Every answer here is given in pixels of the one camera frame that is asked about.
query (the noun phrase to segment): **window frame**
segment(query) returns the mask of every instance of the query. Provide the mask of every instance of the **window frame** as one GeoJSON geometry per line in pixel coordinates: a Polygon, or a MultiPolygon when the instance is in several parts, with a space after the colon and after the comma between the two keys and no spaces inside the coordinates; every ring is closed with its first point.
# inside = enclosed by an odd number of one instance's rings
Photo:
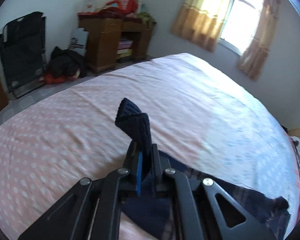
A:
{"type": "MultiPolygon", "coordinates": [[[[251,3],[247,2],[246,0],[238,0],[240,2],[244,2],[245,4],[249,5],[250,7],[254,8],[256,10],[256,7],[253,6],[251,3]]],[[[230,5],[229,5],[229,8],[228,8],[228,11],[227,11],[227,14],[226,14],[226,19],[225,21],[223,22],[223,25],[222,25],[222,28],[221,28],[221,32],[220,32],[220,38],[218,39],[218,42],[227,47],[228,49],[232,50],[233,52],[235,52],[236,54],[238,54],[239,56],[241,56],[243,54],[243,51],[239,50],[236,46],[234,46],[233,44],[231,44],[229,41],[226,41],[225,39],[221,38],[221,35],[223,33],[223,29],[225,28],[226,26],[226,23],[228,21],[228,17],[230,15],[230,12],[232,10],[232,6],[233,6],[233,3],[234,3],[234,0],[231,0],[230,1],[230,5]]]]}

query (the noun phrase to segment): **silver screw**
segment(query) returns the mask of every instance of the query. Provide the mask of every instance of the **silver screw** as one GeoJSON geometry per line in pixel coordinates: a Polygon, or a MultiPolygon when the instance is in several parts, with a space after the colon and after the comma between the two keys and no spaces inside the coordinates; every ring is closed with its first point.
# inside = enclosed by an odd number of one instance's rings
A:
{"type": "Polygon", "coordinates": [[[87,185],[90,184],[90,182],[91,182],[91,180],[89,178],[82,178],[82,179],[80,179],[80,184],[82,186],[87,186],[87,185]]]}
{"type": "Polygon", "coordinates": [[[206,185],[206,186],[212,186],[213,180],[210,179],[210,178],[205,178],[205,179],[202,180],[202,183],[203,183],[204,185],[206,185]]]}
{"type": "Polygon", "coordinates": [[[126,169],[126,168],[119,168],[118,169],[118,172],[119,172],[119,174],[127,174],[128,172],[129,172],[129,170],[128,169],[126,169]]]}
{"type": "Polygon", "coordinates": [[[173,175],[176,173],[176,170],[174,168],[166,168],[164,172],[168,175],[173,175]]]}

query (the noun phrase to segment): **brown curtain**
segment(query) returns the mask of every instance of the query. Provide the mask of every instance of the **brown curtain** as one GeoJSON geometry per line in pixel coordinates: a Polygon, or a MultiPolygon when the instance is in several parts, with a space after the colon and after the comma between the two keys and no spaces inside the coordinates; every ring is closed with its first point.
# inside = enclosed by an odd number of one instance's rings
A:
{"type": "Polygon", "coordinates": [[[256,34],[238,62],[238,68],[254,81],[258,80],[269,54],[278,20],[280,1],[264,0],[256,34]]]}
{"type": "Polygon", "coordinates": [[[186,0],[171,28],[185,40],[213,52],[231,0],[186,0]]]}

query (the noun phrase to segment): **bed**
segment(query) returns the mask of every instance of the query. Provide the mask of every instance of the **bed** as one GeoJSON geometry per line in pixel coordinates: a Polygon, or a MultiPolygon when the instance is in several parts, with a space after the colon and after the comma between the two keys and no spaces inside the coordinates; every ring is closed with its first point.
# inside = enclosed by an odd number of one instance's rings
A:
{"type": "MultiPolygon", "coordinates": [[[[283,196],[297,221],[293,144],[244,88],[178,54],[106,73],[27,108],[0,126],[0,229],[16,240],[80,178],[120,167],[130,138],[114,125],[127,97],[148,113],[160,150],[230,183],[283,196]]],[[[151,239],[122,215],[121,239],[151,239]]]]}

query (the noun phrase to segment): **white blanket with dark spots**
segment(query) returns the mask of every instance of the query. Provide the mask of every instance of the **white blanket with dark spots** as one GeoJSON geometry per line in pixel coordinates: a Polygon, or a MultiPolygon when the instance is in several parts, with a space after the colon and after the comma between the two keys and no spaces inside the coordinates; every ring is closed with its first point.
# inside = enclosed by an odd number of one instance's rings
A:
{"type": "MultiPolygon", "coordinates": [[[[207,62],[179,54],[86,81],[0,127],[0,228],[16,240],[80,178],[120,167],[130,138],[114,125],[127,97],[148,113],[160,150],[267,197],[295,225],[300,179],[289,137],[266,108],[207,62]]],[[[122,217],[121,239],[150,239],[122,217]]]]}

